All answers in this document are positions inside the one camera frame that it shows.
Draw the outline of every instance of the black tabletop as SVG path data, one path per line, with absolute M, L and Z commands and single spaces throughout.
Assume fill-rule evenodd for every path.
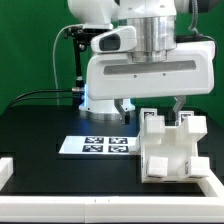
M 159 113 L 167 110 L 159 108 Z M 207 125 L 199 155 L 210 157 L 224 183 L 224 128 L 209 117 Z M 135 118 L 122 125 L 80 117 L 70 106 L 14 107 L 0 116 L 0 157 L 14 161 L 14 174 L 0 195 L 202 196 L 197 184 L 142 184 L 139 156 L 58 153 L 67 135 L 136 137 L 138 131 Z

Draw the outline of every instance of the gray cylinder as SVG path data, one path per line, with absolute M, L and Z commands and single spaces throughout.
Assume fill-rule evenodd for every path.
M 176 48 L 175 16 L 127 19 L 137 32 L 137 47 L 132 52 L 134 63 L 166 60 L 166 51 Z

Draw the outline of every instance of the green background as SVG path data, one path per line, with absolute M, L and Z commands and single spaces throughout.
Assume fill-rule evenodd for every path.
M 0 113 L 12 99 L 22 93 L 55 88 L 52 68 L 53 43 L 61 28 L 74 23 L 78 21 L 70 14 L 66 0 L 0 0 Z M 178 15 L 177 34 L 187 34 L 190 23 L 191 15 Z M 204 110 L 224 126 L 223 1 L 210 13 L 200 14 L 198 29 L 201 33 L 215 38 L 219 46 L 214 61 L 215 89 L 209 95 L 188 97 L 186 106 Z M 84 74 L 89 57 L 89 51 L 82 54 Z M 74 86 L 72 40 L 60 38 L 56 62 L 59 87 Z M 138 99 L 134 102 L 147 107 L 174 105 L 172 97 Z

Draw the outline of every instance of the white cylinder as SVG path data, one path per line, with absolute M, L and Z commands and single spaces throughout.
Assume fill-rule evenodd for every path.
M 68 0 L 68 6 L 81 23 L 96 25 L 110 24 L 118 7 L 114 0 Z

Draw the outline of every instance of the robotic hand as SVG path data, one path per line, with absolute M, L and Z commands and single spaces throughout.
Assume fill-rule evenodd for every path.
M 200 1 L 199 11 L 209 10 L 208 3 Z M 91 40 L 83 114 L 116 119 L 120 113 L 128 123 L 135 109 L 129 98 L 175 96 L 177 113 L 186 95 L 213 89 L 214 42 L 176 41 L 176 15 L 189 12 L 190 0 L 68 0 L 68 5 L 84 32 L 101 33 Z M 111 20 L 119 21 L 118 28 L 112 29 Z

